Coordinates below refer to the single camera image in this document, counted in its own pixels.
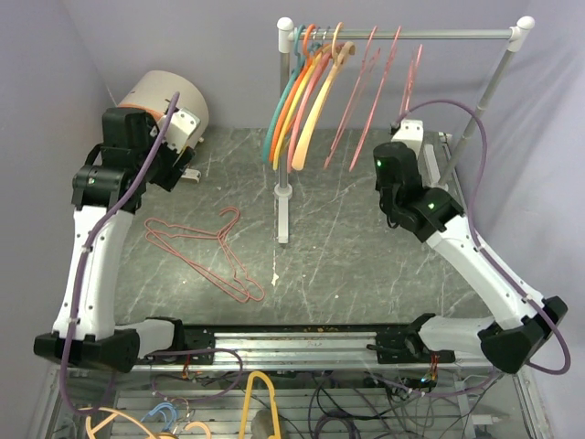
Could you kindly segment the pink wire hanger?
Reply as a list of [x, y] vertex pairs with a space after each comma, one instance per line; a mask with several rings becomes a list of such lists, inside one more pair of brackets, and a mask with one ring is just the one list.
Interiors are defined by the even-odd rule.
[[423, 51], [423, 45], [419, 44], [419, 46], [412, 52], [412, 56], [410, 59], [408, 75], [406, 78], [404, 91], [402, 95], [401, 105], [399, 107], [399, 116], [409, 111], [410, 107], [410, 99], [413, 93], [414, 84], [417, 77], [418, 68], [420, 65], [420, 58]]
[[335, 150], [338, 147], [339, 142], [341, 141], [341, 138], [346, 130], [346, 127], [347, 127], [348, 123], [350, 122], [352, 115], [353, 115], [353, 113], [354, 113], [354, 111], [355, 111], [355, 109], [360, 101], [361, 94], [369, 82], [372, 70], [374, 69], [374, 67], [376, 66], [376, 63], [378, 61], [378, 58], [380, 55], [380, 48], [376, 51], [376, 53], [372, 57], [370, 57], [368, 55], [373, 37], [376, 35], [377, 31], [378, 31], [378, 27], [373, 26], [373, 28], [368, 36], [365, 53], [364, 53], [364, 56], [363, 56], [362, 62], [361, 62], [361, 68], [360, 68], [359, 74], [356, 78], [356, 81], [355, 81], [353, 90], [350, 94], [349, 100], [347, 102], [345, 111], [344, 111], [342, 118], [340, 120], [340, 124], [338, 125], [334, 140], [331, 143], [329, 154], [324, 161], [324, 169], [327, 169], [329, 167], [329, 164], [330, 164], [330, 162], [333, 159], [333, 156], [335, 154]]
[[[259, 303], [266, 297], [265, 289], [250, 276], [249, 270], [228, 244], [229, 234], [241, 218], [240, 210], [236, 207], [225, 207], [218, 215], [221, 218], [230, 215], [231, 219], [216, 231], [168, 223], [162, 219], [151, 217], [144, 221], [144, 237], [155, 247], [184, 262], [236, 302], [240, 304]], [[206, 267], [204, 264], [185, 256], [171, 243], [171, 240], [176, 239], [215, 242], [229, 265], [231, 279], [229, 280], [227, 277], [213, 272], [210, 267]]]
[[215, 242], [176, 239], [171, 240], [171, 243], [185, 256], [210, 267], [213, 272], [231, 279], [229, 265]]
[[369, 114], [368, 114], [366, 123], [365, 123], [365, 125], [363, 127], [362, 133], [360, 135], [359, 141], [358, 141], [357, 146], [356, 146], [356, 150], [354, 152], [352, 161], [351, 161], [350, 166], [349, 166], [349, 171], [350, 172], [352, 172], [354, 170], [354, 168], [356, 167], [356, 163], [357, 163], [357, 161], [358, 161], [358, 159], [360, 157], [360, 154], [361, 154], [363, 145], [364, 145], [364, 143], [365, 143], [365, 141], [367, 139], [368, 132], [369, 132], [370, 127], [371, 127], [371, 124], [372, 124], [372, 122], [374, 120], [374, 116], [376, 114], [376, 110], [377, 110], [377, 107], [378, 107], [378, 100], [379, 100], [380, 95], [381, 95], [381, 93], [382, 93], [382, 91], [384, 89], [384, 86], [385, 86], [385, 83], [387, 81], [389, 72], [391, 70], [392, 64], [393, 64], [394, 59], [396, 57], [398, 39], [399, 39], [399, 36], [401, 34], [401, 30], [402, 30], [402, 26], [399, 26], [398, 29], [396, 30], [395, 35], [394, 35], [394, 38], [392, 40], [392, 45], [390, 47], [390, 51], [389, 51], [388, 58], [387, 58], [387, 61], [386, 61], [386, 64], [385, 64], [385, 68], [384, 68], [383, 74], [381, 76], [381, 79], [380, 79], [380, 82], [379, 82], [379, 85], [378, 85], [378, 88], [377, 88], [377, 92], [376, 92], [376, 95], [375, 95], [375, 99], [374, 99], [374, 101], [372, 103], [372, 106], [370, 108], [370, 111], [369, 111]]

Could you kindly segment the peach plastic hanger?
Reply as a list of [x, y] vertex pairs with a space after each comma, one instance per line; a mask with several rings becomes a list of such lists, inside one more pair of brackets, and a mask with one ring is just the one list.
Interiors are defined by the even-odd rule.
[[304, 168], [308, 148], [313, 137], [315, 126], [320, 119], [330, 91], [333, 88], [340, 72], [343, 70], [346, 61], [356, 53], [355, 44], [351, 41], [347, 41], [342, 47], [336, 45], [338, 34], [343, 29], [343, 27], [344, 23], [339, 22], [335, 28], [332, 37], [332, 46], [329, 50], [329, 55], [333, 60], [333, 67], [327, 74], [327, 77], [325, 78], [324, 83], [317, 94], [313, 107], [307, 116], [305, 125], [295, 146], [291, 165], [292, 169], [297, 171], [303, 170]]

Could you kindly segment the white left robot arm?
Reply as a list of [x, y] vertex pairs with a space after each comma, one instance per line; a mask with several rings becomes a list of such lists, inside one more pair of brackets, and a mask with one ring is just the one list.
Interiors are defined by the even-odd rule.
[[201, 120], [186, 108], [155, 118], [114, 107], [101, 118], [102, 141], [72, 179], [75, 241], [66, 292], [52, 329], [36, 336], [34, 353], [71, 367], [126, 373], [155, 353], [166, 363], [186, 354], [182, 322], [148, 317], [118, 326], [114, 296], [122, 246], [149, 185], [171, 191], [200, 139]]

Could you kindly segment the teal plastic hanger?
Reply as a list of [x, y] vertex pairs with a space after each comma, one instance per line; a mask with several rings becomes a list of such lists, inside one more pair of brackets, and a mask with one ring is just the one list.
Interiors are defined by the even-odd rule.
[[281, 166], [282, 143], [279, 141], [283, 133], [283, 124], [291, 105], [290, 99], [293, 86], [303, 70], [306, 54], [299, 49], [301, 37], [311, 37], [316, 26], [295, 27], [289, 17], [281, 17], [276, 24], [278, 33], [278, 51], [280, 53], [280, 96], [268, 126], [262, 144], [262, 159], [270, 163], [274, 170]]

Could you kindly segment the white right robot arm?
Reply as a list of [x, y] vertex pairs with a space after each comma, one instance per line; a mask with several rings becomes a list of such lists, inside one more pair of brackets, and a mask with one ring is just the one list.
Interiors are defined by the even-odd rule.
[[418, 159], [402, 142], [373, 151], [379, 206], [391, 228], [402, 228], [436, 251], [480, 296], [485, 318], [451, 318], [433, 313], [409, 325], [404, 354], [420, 362], [433, 352], [460, 351], [487, 359], [508, 374], [529, 364], [568, 312], [558, 296], [544, 297], [472, 235], [463, 207], [439, 187], [423, 185]]

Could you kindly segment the pink plastic hanger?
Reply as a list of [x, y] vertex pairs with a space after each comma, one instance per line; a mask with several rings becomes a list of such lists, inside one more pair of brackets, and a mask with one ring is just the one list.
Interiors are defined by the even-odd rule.
[[302, 94], [301, 103], [298, 106], [296, 118], [292, 127], [292, 134], [288, 148], [287, 168], [289, 172], [294, 170], [292, 169], [291, 160], [293, 158], [296, 143], [303, 129], [303, 127], [301, 127], [301, 122], [303, 121], [303, 115], [309, 103], [309, 99], [312, 93], [316, 90], [316, 86], [323, 76], [325, 69], [329, 66], [330, 62], [333, 62], [329, 55], [329, 50], [331, 49], [332, 43], [330, 45], [324, 44], [315, 51], [312, 57], [310, 57], [307, 49], [308, 38], [308, 36], [303, 38], [303, 51], [308, 57], [308, 64], [304, 70], [304, 75], [299, 85], [299, 89], [297, 90], [293, 99], [295, 102], [297, 102]]

